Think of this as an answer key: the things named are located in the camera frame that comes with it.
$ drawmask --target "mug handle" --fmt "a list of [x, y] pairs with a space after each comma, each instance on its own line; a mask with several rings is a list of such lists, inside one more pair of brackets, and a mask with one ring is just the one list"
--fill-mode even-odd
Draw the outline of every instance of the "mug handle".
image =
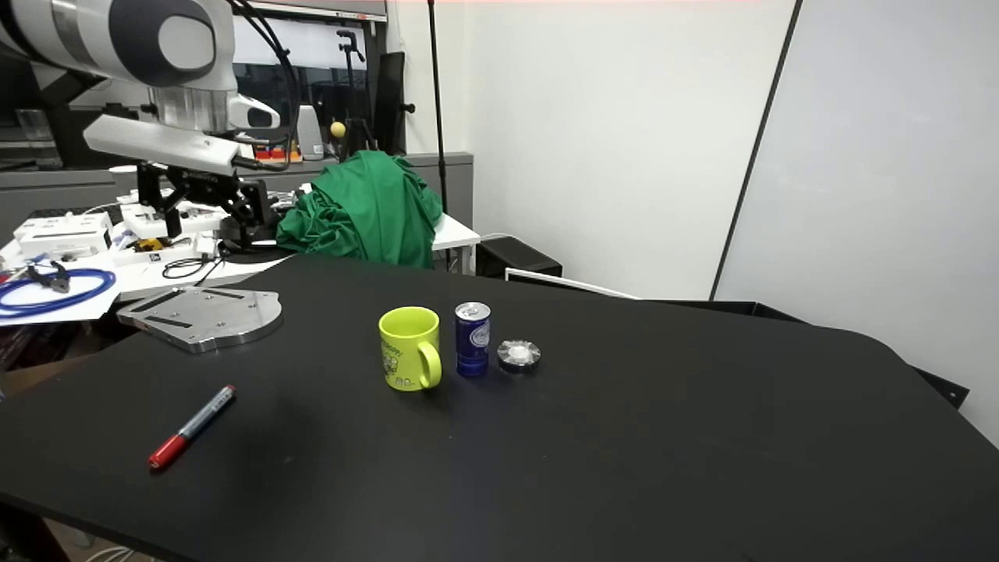
[[424, 360], [424, 374], [418, 379], [422, 389], [441, 386], [441, 353], [430, 343], [417, 343], [418, 355]]

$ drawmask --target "blue can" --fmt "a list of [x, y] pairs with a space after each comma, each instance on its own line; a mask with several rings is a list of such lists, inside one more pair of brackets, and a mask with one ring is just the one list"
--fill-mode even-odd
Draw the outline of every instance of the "blue can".
[[489, 305], [459, 303], [457, 310], [459, 374], [485, 379], [489, 373]]

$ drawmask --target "green cloth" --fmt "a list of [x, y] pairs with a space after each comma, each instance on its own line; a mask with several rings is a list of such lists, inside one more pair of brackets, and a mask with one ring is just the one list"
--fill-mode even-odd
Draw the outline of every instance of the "green cloth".
[[314, 193], [278, 224], [278, 244], [296, 252], [434, 266], [434, 229], [443, 210], [434, 191], [382, 150], [328, 165]]

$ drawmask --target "pen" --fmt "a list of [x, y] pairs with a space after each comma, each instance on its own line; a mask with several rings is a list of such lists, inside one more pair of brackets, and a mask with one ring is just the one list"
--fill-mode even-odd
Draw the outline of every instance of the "pen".
[[171, 433], [153, 456], [149, 468], [161, 471], [180, 456], [180, 449], [237, 397], [231, 386], [225, 386], [179, 433]]

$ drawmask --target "yellow mug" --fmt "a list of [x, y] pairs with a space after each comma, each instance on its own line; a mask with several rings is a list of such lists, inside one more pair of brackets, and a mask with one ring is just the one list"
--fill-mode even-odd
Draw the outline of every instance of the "yellow mug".
[[385, 380], [400, 393], [441, 386], [441, 317], [424, 305], [400, 305], [378, 320]]

